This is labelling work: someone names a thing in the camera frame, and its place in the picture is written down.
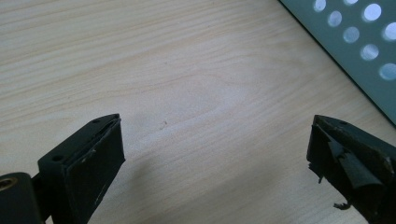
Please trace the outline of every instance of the circular hole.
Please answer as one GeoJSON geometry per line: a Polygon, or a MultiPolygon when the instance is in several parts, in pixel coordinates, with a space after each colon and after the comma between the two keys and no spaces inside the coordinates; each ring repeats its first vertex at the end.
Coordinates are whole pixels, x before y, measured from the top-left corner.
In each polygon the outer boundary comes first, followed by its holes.
{"type": "Polygon", "coordinates": [[[393,22],[385,28],[384,37],[387,40],[396,40],[396,22],[393,22]]]}
{"type": "Polygon", "coordinates": [[[314,10],[316,12],[321,12],[326,7],[326,0],[316,0],[314,3],[314,10]]]}
{"type": "Polygon", "coordinates": [[[379,49],[376,45],[369,44],[361,49],[361,57],[366,61],[374,60],[378,57],[379,49]]]}
{"type": "Polygon", "coordinates": [[[18,179],[15,177],[5,178],[5,179],[0,180],[0,191],[11,188],[17,182],[18,182],[18,179]]]}
{"type": "Polygon", "coordinates": [[[357,3],[357,2],[358,2],[358,0],[344,0],[344,3],[347,6],[351,6],[351,5],[353,5],[353,4],[357,3]]]}
{"type": "Polygon", "coordinates": [[[63,160],[63,159],[64,159],[63,156],[54,156],[54,157],[52,158],[53,161],[61,161],[61,160],[63,160]]]}
{"type": "Polygon", "coordinates": [[[358,28],[356,27],[349,27],[344,31],[344,40],[348,44],[355,43],[358,39],[361,33],[359,32],[358,28]]]}
{"type": "Polygon", "coordinates": [[[381,16],[381,6],[379,4],[371,4],[363,12],[363,18],[366,21],[375,21],[381,16]]]}
{"type": "Polygon", "coordinates": [[[396,64],[387,63],[379,69],[379,75],[386,81],[392,81],[396,79],[396,64]]]}
{"type": "Polygon", "coordinates": [[[341,15],[341,12],[334,11],[332,12],[332,14],[330,14],[327,22],[331,27],[336,27],[341,23],[342,20],[343,20],[343,15],[341,15]]]}

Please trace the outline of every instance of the green metal panel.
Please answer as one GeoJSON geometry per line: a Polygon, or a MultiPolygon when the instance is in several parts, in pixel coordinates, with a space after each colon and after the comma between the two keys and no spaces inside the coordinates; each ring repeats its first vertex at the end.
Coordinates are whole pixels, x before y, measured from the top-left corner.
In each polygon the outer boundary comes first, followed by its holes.
{"type": "Polygon", "coordinates": [[[396,1],[280,2],[396,124],[396,1]]]}

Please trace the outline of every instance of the light wood desk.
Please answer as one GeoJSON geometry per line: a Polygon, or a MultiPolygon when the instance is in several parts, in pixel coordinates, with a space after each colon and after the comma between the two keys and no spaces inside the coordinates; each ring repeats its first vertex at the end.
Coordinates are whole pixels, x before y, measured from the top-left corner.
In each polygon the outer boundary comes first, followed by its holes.
{"type": "Polygon", "coordinates": [[[364,223],[308,170],[315,114],[395,129],[276,0],[0,1],[0,175],[120,113],[90,223],[364,223]]]}

